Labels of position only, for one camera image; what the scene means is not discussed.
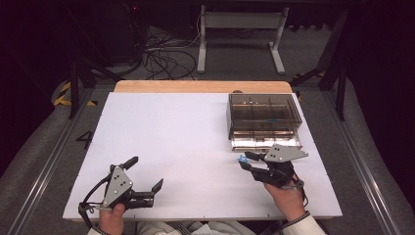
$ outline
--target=white tabletop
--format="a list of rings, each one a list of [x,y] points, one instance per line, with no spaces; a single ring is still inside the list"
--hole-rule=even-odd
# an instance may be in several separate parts
[[[297,97],[302,150],[294,160],[305,182],[315,217],[342,215]],[[164,179],[150,209],[128,210],[134,220],[281,219],[263,184],[242,170],[241,153],[227,138],[226,93],[110,93],[93,141],[79,171],[64,218],[79,220],[79,202],[108,172],[134,156],[139,162],[126,174],[133,190],[150,191]],[[104,186],[90,202],[102,202]],[[89,214],[97,218],[98,213]]]

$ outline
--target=hand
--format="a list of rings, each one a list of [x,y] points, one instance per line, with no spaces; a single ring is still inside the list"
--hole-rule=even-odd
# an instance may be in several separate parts
[[[280,189],[266,183],[264,186],[274,199],[275,206],[288,221],[295,220],[305,214],[301,190]]]
[[[124,230],[122,215],[124,204],[117,204],[112,211],[100,210],[100,228],[111,235],[121,235]]]

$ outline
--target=transparent box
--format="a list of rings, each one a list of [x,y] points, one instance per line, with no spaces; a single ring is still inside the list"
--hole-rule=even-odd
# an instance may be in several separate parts
[[[302,120],[291,94],[229,94],[226,116],[233,151],[266,152],[274,144],[301,147]]]

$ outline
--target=metal rail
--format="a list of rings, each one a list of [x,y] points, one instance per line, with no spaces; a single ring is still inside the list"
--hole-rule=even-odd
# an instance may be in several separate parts
[[[47,160],[45,166],[37,177],[33,187],[30,190],[21,210],[19,211],[18,216],[13,222],[12,227],[10,228],[8,235],[13,234],[23,234],[25,227],[27,226],[34,210],[37,207],[50,179],[52,178],[53,172],[55,171],[67,145],[68,139],[75,127],[80,114],[82,113],[84,107],[88,103],[93,89],[86,89],[80,100],[80,108],[78,112],[73,116],[72,119],[68,120],[64,131],[62,132],[58,142],[56,143],[49,159]]]
[[[322,94],[326,105],[330,108],[333,119],[336,121],[336,124],[346,141],[350,160],[354,166],[354,169],[356,170],[357,176],[360,179],[363,190],[365,191],[366,196],[372,205],[373,211],[378,217],[379,223],[381,224],[384,233],[393,235],[401,234],[387,206],[387,203],[385,202],[385,199],[379,190],[378,184],[376,183],[369,167],[367,166],[362,156],[359,154],[356,145],[354,144],[353,138],[351,137],[346,123],[339,119],[339,116],[336,112],[335,98],[330,94],[330,92],[323,91]]]

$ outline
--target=black wristband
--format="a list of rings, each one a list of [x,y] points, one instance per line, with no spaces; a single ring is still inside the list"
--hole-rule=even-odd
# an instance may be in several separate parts
[[[293,221],[290,221],[290,222],[288,222],[288,223],[284,224],[284,225],[283,225],[283,227],[282,227],[282,229],[284,229],[284,228],[286,228],[286,227],[288,227],[288,226],[291,226],[291,225],[293,225],[293,224],[296,224],[296,223],[298,223],[298,222],[302,221],[303,219],[305,219],[305,218],[307,218],[307,217],[309,217],[309,216],[310,216],[310,212],[309,212],[309,211],[306,211],[306,212],[305,212],[305,214],[303,214],[303,215],[302,215],[302,216],[300,216],[299,218],[296,218],[296,219],[294,219]]]
[[[92,229],[94,229],[97,233],[102,235],[111,235],[110,233],[106,233],[103,230],[101,230],[100,226],[93,226]]]

